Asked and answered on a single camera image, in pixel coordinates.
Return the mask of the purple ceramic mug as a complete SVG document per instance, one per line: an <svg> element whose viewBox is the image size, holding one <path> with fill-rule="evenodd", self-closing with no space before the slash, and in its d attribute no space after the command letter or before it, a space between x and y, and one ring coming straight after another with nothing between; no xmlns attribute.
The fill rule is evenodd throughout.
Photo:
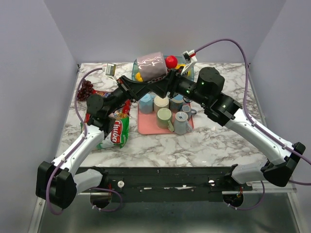
<svg viewBox="0 0 311 233"><path fill-rule="evenodd" d="M167 67L162 52L154 52L137 58L139 73L144 82L167 74Z"/></svg>

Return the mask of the green ceramic mug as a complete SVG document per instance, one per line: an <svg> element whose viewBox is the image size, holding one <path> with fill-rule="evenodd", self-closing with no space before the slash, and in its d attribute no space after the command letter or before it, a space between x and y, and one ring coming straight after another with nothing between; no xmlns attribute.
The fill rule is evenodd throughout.
<svg viewBox="0 0 311 233"><path fill-rule="evenodd" d="M173 114L168 108L161 108L156 114L156 124L161 129L168 129L174 132Z"/></svg>

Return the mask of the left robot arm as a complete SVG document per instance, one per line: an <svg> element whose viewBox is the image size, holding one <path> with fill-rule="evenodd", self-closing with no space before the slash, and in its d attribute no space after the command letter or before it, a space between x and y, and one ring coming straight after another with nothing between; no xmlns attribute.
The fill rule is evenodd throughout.
<svg viewBox="0 0 311 233"><path fill-rule="evenodd" d="M84 124L84 131L74 143L52 162L42 162L37 170L36 195L46 200L49 207L56 205L66 209L76 195L88 189L98 192L108 186L108 172L104 168L92 167L78 174L81 163L92 149L111 133L115 119L113 112L125 103L140 100L150 91L165 97L169 91L167 75L147 82L137 82L121 76L118 87L108 96L92 94L88 97L87 113L90 119Z"/></svg>

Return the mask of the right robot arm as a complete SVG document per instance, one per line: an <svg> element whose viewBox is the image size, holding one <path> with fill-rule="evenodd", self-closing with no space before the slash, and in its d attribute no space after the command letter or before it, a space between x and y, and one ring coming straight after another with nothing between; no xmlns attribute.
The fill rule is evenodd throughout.
<svg viewBox="0 0 311 233"><path fill-rule="evenodd" d="M281 139L260 122L248 115L245 107L232 97L222 93L225 79L213 67L199 71L197 82L193 82L177 71L148 82L150 90L158 96L180 94L201 105L209 119L236 132L255 146L266 160L246 165L234 165L224 177L224 186L235 190L241 184L252 181L268 181L285 187L295 170L305 146Z"/></svg>

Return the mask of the light blue faceted mug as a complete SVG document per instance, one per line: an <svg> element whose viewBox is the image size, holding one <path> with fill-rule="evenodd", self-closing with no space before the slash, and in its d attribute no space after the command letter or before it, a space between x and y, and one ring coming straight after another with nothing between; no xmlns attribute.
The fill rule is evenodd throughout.
<svg viewBox="0 0 311 233"><path fill-rule="evenodd" d="M153 112L153 98L150 94L144 95L138 101L138 107L141 113L143 114L151 114Z"/></svg>

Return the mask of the cream ceramic mug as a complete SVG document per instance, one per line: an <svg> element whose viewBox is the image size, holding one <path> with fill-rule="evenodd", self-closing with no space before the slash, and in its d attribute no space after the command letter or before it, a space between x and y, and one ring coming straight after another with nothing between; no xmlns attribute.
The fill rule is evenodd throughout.
<svg viewBox="0 0 311 233"><path fill-rule="evenodd" d="M169 108L169 98L164 97L161 98L160 96L155 96L154 98L154 111L157 113L161 108Z"/></svg>

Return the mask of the blue-bottom beige mug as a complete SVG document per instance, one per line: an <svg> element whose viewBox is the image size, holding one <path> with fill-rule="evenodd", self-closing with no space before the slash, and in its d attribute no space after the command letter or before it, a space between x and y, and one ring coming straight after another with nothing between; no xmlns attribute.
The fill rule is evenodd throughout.
<svg viewBox="0 0 311 233"><path fill-rule="evenodd" d="M182 109L182 106L185 104L182 95L177 95L174 98L170 99L170 110L173 113L177 113Z"/></svg>

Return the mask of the small grey-purple mug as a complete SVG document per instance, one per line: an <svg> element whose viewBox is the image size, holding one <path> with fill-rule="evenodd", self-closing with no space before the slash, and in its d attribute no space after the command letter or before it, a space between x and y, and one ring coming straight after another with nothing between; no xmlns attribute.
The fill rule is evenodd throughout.
<svg viewBox="0 0 311 233"><path fill-rule="evenodd" d="M188 116L188 120L191 119L192 116L197 114L197 111L195 109L192 109L189 105L184 104L181 108L181 111L186 113Z"/></svg>

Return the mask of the small orange toy fruit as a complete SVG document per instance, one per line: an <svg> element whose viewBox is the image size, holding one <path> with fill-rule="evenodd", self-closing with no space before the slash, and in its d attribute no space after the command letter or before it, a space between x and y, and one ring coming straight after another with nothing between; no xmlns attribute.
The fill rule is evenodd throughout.
<svg viewBox="0 0 311 233"><path fill-rule="evenodd" d="M140 74L139 72L136 73L135 79L136 79L138 82L143 82L143 78L142 78L142 76L141 76L141 74Z"/></svg>

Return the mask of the red toy apple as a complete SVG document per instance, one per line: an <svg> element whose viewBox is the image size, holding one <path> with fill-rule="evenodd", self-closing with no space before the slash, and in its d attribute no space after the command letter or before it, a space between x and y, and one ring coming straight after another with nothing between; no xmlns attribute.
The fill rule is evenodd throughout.
<svg viewBox="0 0 311 233"><path fill-rule="evenodd" d="M178 59L173 55L167 56L165 58L165 64L168 69L175 68L178 65Z"/></svg>

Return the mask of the colourful candy bag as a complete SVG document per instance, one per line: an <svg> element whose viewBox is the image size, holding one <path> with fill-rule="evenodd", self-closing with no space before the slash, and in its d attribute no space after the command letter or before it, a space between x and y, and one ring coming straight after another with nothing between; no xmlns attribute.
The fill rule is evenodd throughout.
<svg viewBox="0 0 311 233"><path fill-rule="evenodd" d="M120 89L111 92L109 96L92 94L86 101L87 110L91 117L105 119L120 109L130 97Z"/></svg>

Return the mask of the pink plastic tray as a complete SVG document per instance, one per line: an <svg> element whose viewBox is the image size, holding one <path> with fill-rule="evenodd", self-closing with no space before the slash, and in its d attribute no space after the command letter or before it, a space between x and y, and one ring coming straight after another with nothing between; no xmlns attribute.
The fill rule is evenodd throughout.
<svg viewBox="0 0 311 233"><path fill-rule="evenodd" d="M171 132L169 129L162 129L157 126L155 111L150 114L143 114L140 109L138 109L137 127L138 132L142 135L174 133Z"/></svg>

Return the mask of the Chuba cassava chips bag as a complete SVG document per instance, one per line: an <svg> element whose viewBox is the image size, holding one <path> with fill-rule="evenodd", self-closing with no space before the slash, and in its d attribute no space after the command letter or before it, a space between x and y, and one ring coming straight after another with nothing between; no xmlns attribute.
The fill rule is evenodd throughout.
<svg viewBox="0 0 311 233"><path fill-rule="evenodd" d="M84 123L81 125L81 134L74 141L73 145L81 146L85 142L89 142L93 145L94 142L97 142L99 139L103 139L93 150L103 150L111 148L113 146L119 146L123 148L128 139L128 130L129 130L129 117L115 120L111 132L106 136L104 131L101 131L99 127L94 125L87 125L85 118Z"/></svg>

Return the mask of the red grape bunch on table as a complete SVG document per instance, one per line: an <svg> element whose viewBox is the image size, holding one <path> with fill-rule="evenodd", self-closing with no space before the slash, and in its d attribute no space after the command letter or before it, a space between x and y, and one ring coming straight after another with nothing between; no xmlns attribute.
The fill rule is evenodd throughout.
<svg viewBox="0 0 311 233"><path fill-rule="evenodd" d="M90 95L94 93L93 84L91 81L84 80L81 88L78 90L77 100L86 101Z"/></svg>

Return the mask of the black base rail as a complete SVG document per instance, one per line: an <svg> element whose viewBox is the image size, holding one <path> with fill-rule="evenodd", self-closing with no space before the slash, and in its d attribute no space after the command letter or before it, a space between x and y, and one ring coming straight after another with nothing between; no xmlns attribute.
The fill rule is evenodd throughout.
<svg viewBox="0 0 311 233"><path fill-rule="evenodd" d="M91 200L117 202L223 201L223 192L251 191L221 167L80 167L74 176L78 193Z"/></svg>

